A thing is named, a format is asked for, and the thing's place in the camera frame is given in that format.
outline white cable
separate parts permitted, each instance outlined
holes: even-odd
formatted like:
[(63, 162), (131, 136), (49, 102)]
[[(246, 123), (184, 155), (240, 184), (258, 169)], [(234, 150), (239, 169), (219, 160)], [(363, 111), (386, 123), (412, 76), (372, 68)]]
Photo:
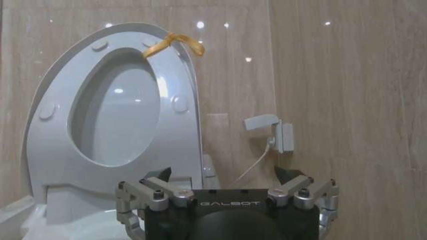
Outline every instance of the white cable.
[(259, 159), (256, 160), (256, 162), (252, 164), (252, 166), (244, 171), (244, 173), (238, 177), (238, 179), (232, 182), (231, 186), (234, 186), (240, 179), (248, 174), (248, 172), (252, 170), (252, 168), (255, 168), (255, 166), (262, 162), (263, 158), (266, 157), (268, 151), (270, 151), (270, 145), (271, 143), (267, 142), (267, 146), (266, 146), (266, 150), (264, 153), (262, 154), (262, 156), (259, 157)]

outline robotic hand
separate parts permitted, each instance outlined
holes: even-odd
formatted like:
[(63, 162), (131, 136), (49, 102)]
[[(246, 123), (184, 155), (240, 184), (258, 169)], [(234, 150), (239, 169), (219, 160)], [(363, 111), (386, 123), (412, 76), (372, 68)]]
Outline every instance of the robotic hand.
[(323, 240), (338, 218), (335, 181), (275, 172), (279, 188), (250, 190), (180, 189), (168, 184), (170, 168), (151, 172), (119, 183), (116, 219), (132, 240)]

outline toilet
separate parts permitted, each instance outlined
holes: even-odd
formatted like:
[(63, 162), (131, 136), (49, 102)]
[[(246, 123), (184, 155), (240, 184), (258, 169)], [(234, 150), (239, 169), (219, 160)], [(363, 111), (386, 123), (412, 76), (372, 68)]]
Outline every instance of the toilet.
[(25, 133), (36, 207), (23, 239), (128, 239), (115, 213), (120, 181), (167, 167), (183, 188), (202, 189), (215, 178), (188, 52), (175, 42), (142, 56), (167, 34), (146, 23), (114, 25), (48, 70)]

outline white plastic bracket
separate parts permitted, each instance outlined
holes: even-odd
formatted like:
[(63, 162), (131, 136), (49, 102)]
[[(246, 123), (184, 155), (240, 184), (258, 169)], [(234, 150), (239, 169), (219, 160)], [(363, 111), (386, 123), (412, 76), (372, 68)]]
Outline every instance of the white plastic bracket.
[(244, 120), (246, 130), (254, 130), (272, 126), (274, 149), (283, 154), (294, 151), (294, 126), (283, 123), (276, 115), (264, 114)]

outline yellow ribbon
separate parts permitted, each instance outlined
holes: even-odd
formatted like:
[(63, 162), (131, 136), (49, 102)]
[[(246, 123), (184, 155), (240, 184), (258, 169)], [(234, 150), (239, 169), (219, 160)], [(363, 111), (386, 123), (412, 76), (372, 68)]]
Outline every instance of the yellow ribbon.
[(158, 54), (160, 51), (163, 51), (167, 47), (171, 46), (174, 41), (180, 41), (182, 43), (186, 43), (196, 55), (203, 56), (203, 54), (206, 53), (206, 48), (203, 47), (203, 45), (196, 40), (194, 40), (190, 36), (170, 32), (164, 40), (159, 42), (156, 45), (154, 45), (152, 47), (150, 47), (142, 53), (143, 57), (148, 58), (152, 55)]

